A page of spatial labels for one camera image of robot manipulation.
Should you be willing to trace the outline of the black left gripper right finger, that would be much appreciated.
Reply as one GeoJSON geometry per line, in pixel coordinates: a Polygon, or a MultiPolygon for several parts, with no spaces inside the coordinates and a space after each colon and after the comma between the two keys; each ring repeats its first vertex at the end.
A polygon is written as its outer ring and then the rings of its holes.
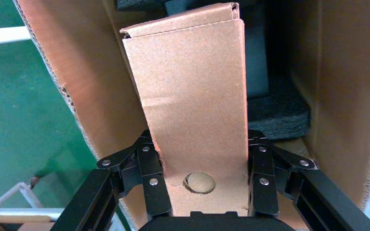
{"type": "Polygon", "coordinates": [[[248,145],[248,216],[291,230],[277,219],[281,194],[312,231],[370,231],[370,219],[312,160],[276,147],[256,130],[248,131],[248,145]]]}

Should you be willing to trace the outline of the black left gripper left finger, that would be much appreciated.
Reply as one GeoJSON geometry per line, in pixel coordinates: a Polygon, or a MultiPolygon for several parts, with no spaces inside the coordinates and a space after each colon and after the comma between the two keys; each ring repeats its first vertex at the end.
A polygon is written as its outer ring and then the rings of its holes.
{"type": "Polygon", "coordinates": [[[97,162],[63,210],[53,231],[104,231],[119,199],[137,185],[143,187],[149,221],[172,215],[162,165],[149,130],[134,144],[97,162]]]}

